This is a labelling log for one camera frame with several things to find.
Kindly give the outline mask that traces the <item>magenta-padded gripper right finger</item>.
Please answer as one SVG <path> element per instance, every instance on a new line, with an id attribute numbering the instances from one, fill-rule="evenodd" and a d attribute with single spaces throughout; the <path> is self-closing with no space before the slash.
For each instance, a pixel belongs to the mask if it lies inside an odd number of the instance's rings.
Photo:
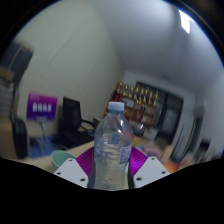
<path id="1" fill-rule="evenodd" d="M 169 175 L 156 157 L 147 157 L 135 147 L 131 150 L 128 168 L 128 187 L 141 188 Z"/>

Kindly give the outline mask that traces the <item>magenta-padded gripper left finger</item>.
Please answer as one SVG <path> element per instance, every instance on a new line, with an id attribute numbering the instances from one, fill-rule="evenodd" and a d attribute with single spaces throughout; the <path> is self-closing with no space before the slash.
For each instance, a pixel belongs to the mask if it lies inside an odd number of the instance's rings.
<path id="1" fill-rule="evenodd" d="M 78 157 L 66 151 L 54 151 L 53 165 L 56 167 L 54 174 L 81 187 L 92 188 L 95 178 L 93 150 L 91 147 Z"/>

